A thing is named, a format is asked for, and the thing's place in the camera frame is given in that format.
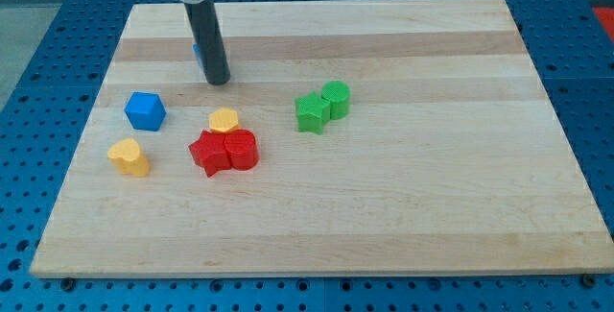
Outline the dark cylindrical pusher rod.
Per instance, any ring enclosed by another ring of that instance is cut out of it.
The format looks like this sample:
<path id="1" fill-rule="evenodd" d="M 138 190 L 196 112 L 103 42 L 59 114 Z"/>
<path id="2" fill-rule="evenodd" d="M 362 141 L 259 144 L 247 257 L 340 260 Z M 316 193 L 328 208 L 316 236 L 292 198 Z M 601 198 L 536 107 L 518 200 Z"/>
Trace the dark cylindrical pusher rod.
<path id="1" fill-rule="evenodd" d="M 230 80 L 230 70 L 214 1 L 204 0 L 184 7 L 206 81 L 212 85 L 226 84 Z"/>

